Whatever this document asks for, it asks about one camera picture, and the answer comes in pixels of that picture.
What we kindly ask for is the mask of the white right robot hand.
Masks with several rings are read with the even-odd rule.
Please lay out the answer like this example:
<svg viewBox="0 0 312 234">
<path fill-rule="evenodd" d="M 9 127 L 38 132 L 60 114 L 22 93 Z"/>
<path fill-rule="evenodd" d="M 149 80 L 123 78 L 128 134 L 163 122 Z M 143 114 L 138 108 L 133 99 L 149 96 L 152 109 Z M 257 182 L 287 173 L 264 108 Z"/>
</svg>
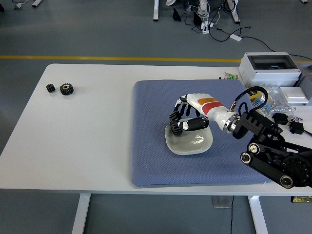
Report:
<svg viewBox="0 0 312 234">
<path fill-rule="evenodd" d="M 228 110 L 209 94 L 186 94 L 181 96 L 169 115 L 171 129 L 176 136 L 183 131 L 195 131 L 208 127 L 215 121 L 224 132 L 230 131 L 230 123 L 237 113 Z"/>
</svg>

